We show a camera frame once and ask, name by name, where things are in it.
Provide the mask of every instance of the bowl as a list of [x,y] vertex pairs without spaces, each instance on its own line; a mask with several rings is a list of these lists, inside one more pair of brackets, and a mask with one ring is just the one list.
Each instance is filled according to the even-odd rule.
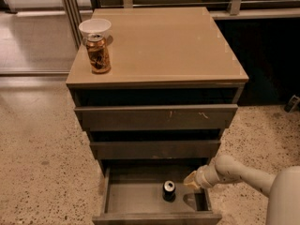
[[106,19],[89,19],[79,24],[79,30],[84,38],[87,38],[89,34],[101,34],[107,38],[110,35],[111,26],[112,23]]

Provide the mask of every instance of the speckled floor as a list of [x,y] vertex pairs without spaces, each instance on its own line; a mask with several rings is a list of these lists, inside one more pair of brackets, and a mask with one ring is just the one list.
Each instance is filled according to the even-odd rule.
[[[4,39],[8,38],[1,37],[0,55],[7,65],[16,58],[2,52]],[[65,80],[0,79],[1,225],[85,225],[93,224],[92,216],[99,213],[103,176],[74,114]],[[229,154],[245,165],[278,173],[300,165],[299,139],[299,111],[287,113],[279,105],[239,107],[218,155]],[[222,215],[218,225],[264,224],[268,201],[252,187],[217,185],[209,195],[213,211]]]

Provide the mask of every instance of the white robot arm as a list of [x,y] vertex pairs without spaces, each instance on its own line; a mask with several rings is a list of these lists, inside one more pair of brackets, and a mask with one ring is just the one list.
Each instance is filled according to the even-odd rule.
[[300,224],[300,166],[273,175],[222,155],[216,158],[215,164],[201,166],[184,180],[192,189],[238,182],[247,183],[269,198],[266,225]]

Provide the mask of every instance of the soda can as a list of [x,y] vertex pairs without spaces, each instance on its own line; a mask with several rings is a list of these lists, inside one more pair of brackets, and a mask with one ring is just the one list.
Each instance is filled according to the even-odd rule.
[[88,35],[85,47],[92,65],[92,72],[105,73],[111,69],[109,51],[104,36],[101,34]]

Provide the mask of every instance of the table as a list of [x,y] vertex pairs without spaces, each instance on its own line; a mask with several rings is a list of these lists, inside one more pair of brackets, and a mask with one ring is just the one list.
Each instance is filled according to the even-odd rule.
[[[205,7],[96,9],[93,18],[112,22],[112,69],[93,74],[82,45],[67,87],[106,179],[94,223],[217,224],[207,191],[182,181],[216,155],[248,75]],[[167,178],[174,203],[160,196]]]

